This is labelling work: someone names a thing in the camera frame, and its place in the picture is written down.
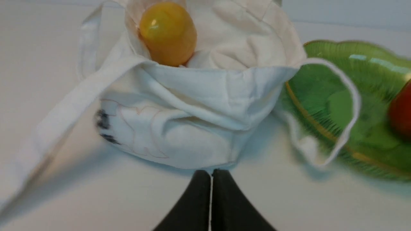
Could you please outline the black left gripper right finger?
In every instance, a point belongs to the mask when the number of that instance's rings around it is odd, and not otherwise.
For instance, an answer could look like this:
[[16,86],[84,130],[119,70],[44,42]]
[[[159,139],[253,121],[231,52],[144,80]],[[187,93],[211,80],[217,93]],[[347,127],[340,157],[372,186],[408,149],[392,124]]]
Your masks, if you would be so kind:
[[228,170],[215,169],[212,174],[213,231],[274,231],[242,193]]

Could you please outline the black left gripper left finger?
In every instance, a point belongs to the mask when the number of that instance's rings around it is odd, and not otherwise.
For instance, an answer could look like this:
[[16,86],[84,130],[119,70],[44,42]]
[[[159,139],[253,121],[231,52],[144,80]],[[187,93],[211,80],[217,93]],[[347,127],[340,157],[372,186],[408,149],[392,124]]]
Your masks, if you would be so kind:
[[190,183],[154,231],[209,230],[211,177],[205,170],[194,172]]

